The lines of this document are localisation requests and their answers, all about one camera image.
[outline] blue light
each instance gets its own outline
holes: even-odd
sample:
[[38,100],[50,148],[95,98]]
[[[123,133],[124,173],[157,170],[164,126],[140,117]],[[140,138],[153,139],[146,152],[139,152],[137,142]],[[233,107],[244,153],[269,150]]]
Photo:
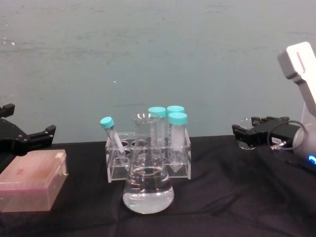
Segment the blue light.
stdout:
[[316,157],[310,155],[308,156],[308,160],[310,160],[313,164],[316,164]]

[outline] blue screw cap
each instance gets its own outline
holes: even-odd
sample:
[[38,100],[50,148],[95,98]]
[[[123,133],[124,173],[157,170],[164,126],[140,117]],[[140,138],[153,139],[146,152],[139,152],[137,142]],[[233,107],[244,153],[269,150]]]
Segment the blue screw cap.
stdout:
[[184,108],[178,105],[172,105],[167,107],[167,115],[170,113],[184,113]]
[[100,120],[100,124],[104,129],[112,127],[114,125],[114,121],[111,117],[105,117]]
[[164,107],[150,107],[148,112],[159,115],[159,118],[166,117],[166,109]]
[[188,122],[188,116],[185,113],[170,113],[168,120],[170,124],[184,125]]

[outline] gray wall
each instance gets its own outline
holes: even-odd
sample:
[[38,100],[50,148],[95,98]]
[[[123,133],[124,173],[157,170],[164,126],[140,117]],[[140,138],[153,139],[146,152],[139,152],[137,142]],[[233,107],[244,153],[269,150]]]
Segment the gray wall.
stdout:
[[183,105],[191,136],[231,134],[249,116],[300,119],[303,100],[277,55],[316,47],[309,0],[1,0],[0,104],[55,143],[106,139],[112,116]]

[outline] pink box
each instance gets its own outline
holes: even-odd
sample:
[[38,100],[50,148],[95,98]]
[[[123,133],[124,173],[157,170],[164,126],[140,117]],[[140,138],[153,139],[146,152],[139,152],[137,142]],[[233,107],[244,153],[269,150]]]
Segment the pink box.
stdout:
[[48,211],[67,177],[65,150],[28,152],[0,174],[0,211]]

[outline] black tablecloth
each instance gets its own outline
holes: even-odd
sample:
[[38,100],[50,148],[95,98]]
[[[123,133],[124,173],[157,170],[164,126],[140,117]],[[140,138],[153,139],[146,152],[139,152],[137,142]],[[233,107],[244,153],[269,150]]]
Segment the black tablecloth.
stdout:
[[108,183],[105,143],[53,145],[70,175],[52,210],[0,213],[0,236],[316,236],[316,176],[284,163],[291,153],[241,150],[233,136],[191,142],[192,180],[171,179],[172,205],[152,215],[124,206],[124,181]]

